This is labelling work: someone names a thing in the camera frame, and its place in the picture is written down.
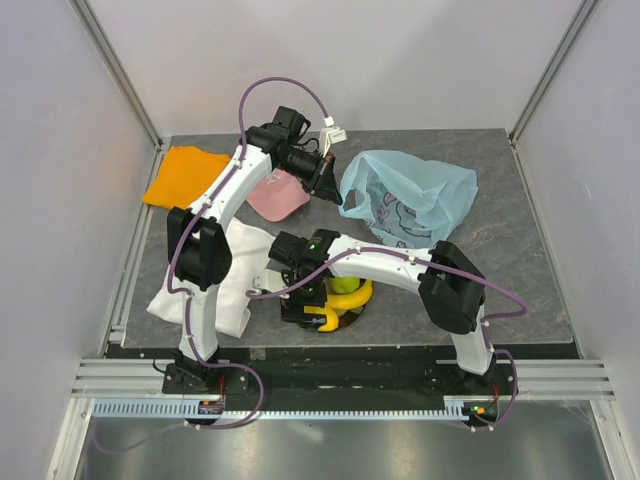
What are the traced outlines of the light blue plastic bag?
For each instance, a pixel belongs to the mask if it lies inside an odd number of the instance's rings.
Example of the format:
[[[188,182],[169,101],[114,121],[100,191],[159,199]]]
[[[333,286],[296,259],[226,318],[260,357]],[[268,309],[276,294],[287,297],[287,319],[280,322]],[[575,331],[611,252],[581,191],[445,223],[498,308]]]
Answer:
[[[393,150],[357,154],[342,175],[339,207],[386,246],[431,248],[463,222],[478,193],[474,170]]]

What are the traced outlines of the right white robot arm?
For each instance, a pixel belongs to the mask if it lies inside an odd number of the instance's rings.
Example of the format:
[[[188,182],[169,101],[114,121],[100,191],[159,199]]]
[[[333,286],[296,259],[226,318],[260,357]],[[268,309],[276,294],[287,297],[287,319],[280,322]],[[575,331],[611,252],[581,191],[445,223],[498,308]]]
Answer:
[[[285,267],[286,286],[309,280],[290,293],[293,299],[309,299],[309,288],[330,277],[371,280],[417,295],[428,319],[453,340],[460,386],[477,394],[493,383],[496,355],[481,326],[484,276],[454,244],[385,247],[318,229],[309,239],[278,234],[268,256]]]

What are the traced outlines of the yellow fake lemon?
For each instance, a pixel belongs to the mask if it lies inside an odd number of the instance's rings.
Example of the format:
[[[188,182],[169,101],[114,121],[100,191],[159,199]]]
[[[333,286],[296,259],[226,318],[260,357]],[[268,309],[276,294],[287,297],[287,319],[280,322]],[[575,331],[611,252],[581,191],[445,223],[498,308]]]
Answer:
[[[333,309],[319,309],[316,316],[321,320],[316,331],[321,333],[329,333],[339,328],[340,318]]]

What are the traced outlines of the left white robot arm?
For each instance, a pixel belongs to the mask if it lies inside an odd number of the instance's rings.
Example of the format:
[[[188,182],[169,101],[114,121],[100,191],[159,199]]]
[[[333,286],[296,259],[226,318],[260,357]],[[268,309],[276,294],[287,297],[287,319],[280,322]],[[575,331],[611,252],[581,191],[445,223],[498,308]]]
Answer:
[[[330,117],[324,123],[312,152],[300,143],[310,122],[291,108],[279,107],[273,120],[261,126],[243,127],[240,144],[222,174],[188,208],[173,208],[167,216],[166,286],[180,296],[184,311],[175,364],[198,393],[211,392],[219,382],[216,302],[232,265],[226,231],[251,191],[280,169],[310,195],[336,205],[342,202],[330,148],[347,134]]]

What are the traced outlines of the green fake pear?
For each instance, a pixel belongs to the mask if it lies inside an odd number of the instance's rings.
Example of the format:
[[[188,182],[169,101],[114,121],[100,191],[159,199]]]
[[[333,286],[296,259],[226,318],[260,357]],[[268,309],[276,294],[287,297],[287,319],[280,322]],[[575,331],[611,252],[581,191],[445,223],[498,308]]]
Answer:
[[[360,279],[357,277],[334,277],[328,279],[331,290],[338,295],[348,295],[360,288]]]

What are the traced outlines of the yellow fake banana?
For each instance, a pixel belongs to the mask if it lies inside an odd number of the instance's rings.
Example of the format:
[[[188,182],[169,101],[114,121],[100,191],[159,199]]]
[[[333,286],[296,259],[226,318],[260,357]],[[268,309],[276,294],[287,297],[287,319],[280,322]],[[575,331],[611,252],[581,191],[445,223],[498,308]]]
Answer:
[[[360,288],[348,295],[335,294],[325,281],[327,297],[322,306],[305,306],[305,313],[316,313],[319,309],[333,309],[337,311],[353,310],[363,307],[373,295],[373,283],[371,280],[360,279]]]

